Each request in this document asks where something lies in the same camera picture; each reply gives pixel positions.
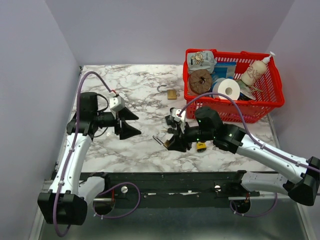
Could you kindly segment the yellow padlock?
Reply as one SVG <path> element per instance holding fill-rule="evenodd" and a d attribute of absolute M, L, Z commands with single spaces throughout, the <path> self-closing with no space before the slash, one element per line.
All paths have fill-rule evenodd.
<path fill-rule="evenodd" d="M 196 151 L 198 153 L 204 152 L 207 150 L 207 145 L 204 142 L 197 142 L 196 143 Z"/>

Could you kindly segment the small brass padlock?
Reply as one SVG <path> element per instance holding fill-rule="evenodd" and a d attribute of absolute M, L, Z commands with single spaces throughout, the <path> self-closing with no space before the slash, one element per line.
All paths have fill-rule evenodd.
<path fill-rule="evenodd" d="M 152 138 L 161 146 L 164 146 L 166 149 L 168 149 L 168 147 L 170 146 L 170 141 L 166 140 L 166 141 L 162 141 L 160 140 L 157 136 L 153 135 Z"/>

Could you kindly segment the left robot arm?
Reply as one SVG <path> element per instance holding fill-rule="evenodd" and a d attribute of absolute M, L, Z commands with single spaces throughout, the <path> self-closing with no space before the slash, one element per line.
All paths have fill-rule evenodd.
<path fill-rule="evenodd" d="M 113 128 L 120 140 L 141 134 L 128 121 L 139 117 L 131 112 L 124 99 L 111 94 L 110 111 L 98 109 L 98 94 L 83 92 L 76 99 L 76 113 L 67 124 L 67 143 L 60 167 L 48 192 L 41 192 L 37 203 L 48 224 L 77 225 L 84 223 L 89 204 L 96 196 L 107 197 L 111 185 L 100 177 L 90 176 L 80 184 L 81 172 L 98 129 Z"/>

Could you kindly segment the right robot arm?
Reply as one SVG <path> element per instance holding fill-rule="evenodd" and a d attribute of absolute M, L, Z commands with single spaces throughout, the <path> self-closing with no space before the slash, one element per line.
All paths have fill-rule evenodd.
<path fill-rule="evenodd" d="M 172 137 L 164 146 L 169 151 L 186 152 L 192 143 L 211 141 L 220 150 L 255 160 L 276 173 L 245 172 L 230 183 L 230 191 L 241 196 L 245 192 L 265 191 L 289 196 L 295 202 L 313 206 L 320 187 L 320 160 L 306 159 L 273 147 L 246 129 L 224 123 L 218 112 L 200 107 L 195 112 L 197 126 L 189 126 L 181 109 L 171 108 L 165 117 L 173 127 Z"/>

